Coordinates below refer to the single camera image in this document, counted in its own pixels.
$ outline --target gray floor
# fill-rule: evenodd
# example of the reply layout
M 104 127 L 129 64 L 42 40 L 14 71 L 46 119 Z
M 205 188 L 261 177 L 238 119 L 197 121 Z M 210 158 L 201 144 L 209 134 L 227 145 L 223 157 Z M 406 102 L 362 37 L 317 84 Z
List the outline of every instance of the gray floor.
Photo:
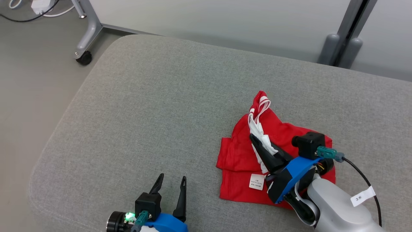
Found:
M 30 1 L 0 12 L 34 16 Z M 53 13 L 71 6 L 61 0 Z M 0 225 L 1 231 L 40 231 L 27 204 L 31 171 L 65 109 L 104 50 L 125 33 L 105 30 L 90 47 L 94 59 L 80 66 L 72 53 L 87 27 L 73 9 L 57 18 L 14 23 L 0 18 Z

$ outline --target gray ottoman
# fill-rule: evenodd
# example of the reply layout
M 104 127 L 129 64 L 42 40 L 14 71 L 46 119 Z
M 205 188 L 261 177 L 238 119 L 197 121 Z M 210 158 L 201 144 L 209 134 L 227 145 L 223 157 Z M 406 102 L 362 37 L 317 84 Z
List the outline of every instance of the gray ottoman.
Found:
M 281 120 L 327 134 L 365 173 L 386 230 L 412 231 L 412 83 L 144 35 L 106 50 L 48 141 L 29 187 L 39 224 L 105 231 L 165 173 L 165 213 L 187 176 L 189 231 L 312 231 L 293 211 L 219 199 L 220 139 L 259 90 Z M 367 188 L 349 164 L 336 169 L 349 194 Z M 377 221 L 374 201 L 364 204 Z

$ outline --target red cloth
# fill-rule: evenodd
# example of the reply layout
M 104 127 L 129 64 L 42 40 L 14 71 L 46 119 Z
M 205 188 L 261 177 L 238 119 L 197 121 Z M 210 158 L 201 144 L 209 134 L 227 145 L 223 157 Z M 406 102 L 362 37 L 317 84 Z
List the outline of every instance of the red cloth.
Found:
M 258 114 L 262 106 L 262 97 L 266 94 L 260 91 L 251 107 L 258 109 L 254 114 Z M 281 147 L 293 157 L 298 156 L 298 148 L 292 146 L 292 138 L 301 136 L 311 131 L 306 128 L 297 127 L 290 123 L 282 123 L 276 114 L 267 109 L 259 118 L 265 135 L 270 140 Z M 256 154 L 253 151 L 252 143 L 249 139 L 250 128 L 248 124 L 248 114 L 244 115 L 235 125 L 231 138 L 222 138 L 220 152 L 216 167 L 222 169 L 222 185 L 220 186 L 220 198 L 230 201 L 251 202 L 258 204 L 275 205 L 284 208 L 291 208 L 285 201 L 274 204 L 267 194 L 267 186 L 264 184 L 263 190 L 249 188 L 251 174 L 262 175 L 262 170 Z M 325 136 L 326 147 L 332 147 L 332 140 Z M 335 168 L 323 175 L 332 183 L 335 183 Z

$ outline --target red fabric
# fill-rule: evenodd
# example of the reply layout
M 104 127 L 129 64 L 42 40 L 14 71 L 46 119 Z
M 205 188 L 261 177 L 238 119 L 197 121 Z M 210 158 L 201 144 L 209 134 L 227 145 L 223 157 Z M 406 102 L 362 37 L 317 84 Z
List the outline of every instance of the red fabric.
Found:
M 254 98 L 251 108 L 258 109 L 260 98 L 266 96 L 260 91 Z M 293 157 L 298 156 L 298 148 L 292 146 L 294 136 L 301 136 L 311 131 L 306 128 L 297 127 L 290 123 L 282 123 L 276 114 L 267 109 L 260 117 L 264 134 L 270 140 L 281 147 Z M 220 198 L 230 201 L 251 202 L 258 204 L 275 205 L 291 208 L 285 201 L 274 204 L 267 195 L 267 186 L 262 191 L 249 188 L 251 174 L 262 174 L 260 164 L 253 151 L 249 140 L 250 129 L 248 115 L 244 115 L 235 125 L 231 138 L 222 138 L 220 152 L 216 167 L 222 169 L 222 185 L 220 186 Z M 332 147 L 332 140 L 325 136 L 326 147 Z M 322 176 L 335 183 L 335 168 Z

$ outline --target white cable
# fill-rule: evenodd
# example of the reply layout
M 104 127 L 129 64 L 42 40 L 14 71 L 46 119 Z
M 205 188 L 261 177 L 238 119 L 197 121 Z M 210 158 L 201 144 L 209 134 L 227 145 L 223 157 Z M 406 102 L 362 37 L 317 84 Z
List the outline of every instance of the white cable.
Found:
M 17 4 L 15 4 L 14 6 L 12 6 L 12 3 L 14 2 L 14 0 L 10 0 L 10 2 L 9 2 L 9 7 L 10 7 L 10 9 L 14 9 L 14 8 L 18 7 L 18 6 L 21 4 L 21 1 L 22 1 L 22 0 L 20 0 Z
M 67 9 L 66 11 L 61 12 L 60 14 L 45 14 L 43 15 L 44 17 L 49 17 L 49 18 L 53 18 L 53 17 L 58 17 L 61 15 L 64 15 L 65 13 L 71 11 L 75 6 L 73 5 L 72 7 L 70 7 L 69 9 Z

